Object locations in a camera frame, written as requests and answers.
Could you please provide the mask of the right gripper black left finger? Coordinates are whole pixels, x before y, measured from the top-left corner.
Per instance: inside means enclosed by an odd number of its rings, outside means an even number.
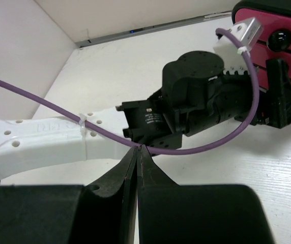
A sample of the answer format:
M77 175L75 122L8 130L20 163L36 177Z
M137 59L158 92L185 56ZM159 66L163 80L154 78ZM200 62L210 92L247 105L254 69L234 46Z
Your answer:
M134 243L137 156L138 148L131 148L85 188L86 232L92 243Z

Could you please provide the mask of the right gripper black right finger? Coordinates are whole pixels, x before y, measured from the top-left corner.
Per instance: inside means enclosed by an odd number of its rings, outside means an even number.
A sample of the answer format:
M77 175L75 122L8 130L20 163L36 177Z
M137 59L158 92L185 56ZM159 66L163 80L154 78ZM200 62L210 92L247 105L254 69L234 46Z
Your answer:
M140 243L178 243L181 200L178 186L153 161L146 146L138 149L137 192Z

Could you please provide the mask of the black drawer cabinet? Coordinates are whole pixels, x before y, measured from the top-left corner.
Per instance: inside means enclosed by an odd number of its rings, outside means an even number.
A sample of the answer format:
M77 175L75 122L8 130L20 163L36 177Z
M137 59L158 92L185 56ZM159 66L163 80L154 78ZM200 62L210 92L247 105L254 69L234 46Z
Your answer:
M232 9L231 18L233 23L236 22L236 13L242 8L291 17L291 0L242 0Z

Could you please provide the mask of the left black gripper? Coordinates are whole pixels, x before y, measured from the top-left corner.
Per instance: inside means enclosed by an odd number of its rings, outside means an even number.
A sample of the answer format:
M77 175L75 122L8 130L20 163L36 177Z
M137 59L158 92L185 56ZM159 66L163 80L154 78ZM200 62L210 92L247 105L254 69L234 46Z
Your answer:
M266 60L266 78L268 88L259 92L258 107L250 125L282 129L291 124L291 80L287 62L282 58ZM231 118L245 121L252 105L250 75L224 74L209 105L213 113L207 118L207 128Z

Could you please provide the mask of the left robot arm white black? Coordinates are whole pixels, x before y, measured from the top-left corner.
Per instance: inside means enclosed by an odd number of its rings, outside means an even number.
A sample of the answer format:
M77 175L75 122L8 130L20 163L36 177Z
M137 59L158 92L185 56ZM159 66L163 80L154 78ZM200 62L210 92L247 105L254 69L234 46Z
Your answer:
M252 105L247 72L224 73L222 59L192 51L163 69L162 87L142 101L93 115L0 120L0 180L52 165L118 159L134 143L154 154L178 155L183 136L230 118L245 123Z

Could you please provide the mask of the pink bottom drawer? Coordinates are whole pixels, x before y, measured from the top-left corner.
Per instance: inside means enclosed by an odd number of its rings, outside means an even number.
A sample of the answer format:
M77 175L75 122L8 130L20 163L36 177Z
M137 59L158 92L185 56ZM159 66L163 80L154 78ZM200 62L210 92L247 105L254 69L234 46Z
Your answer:
M258 69L259 85L263 89L260 92L258 110L264 114L272 113L275 110L291 113L291 79L280 72L270 73L267 69Z

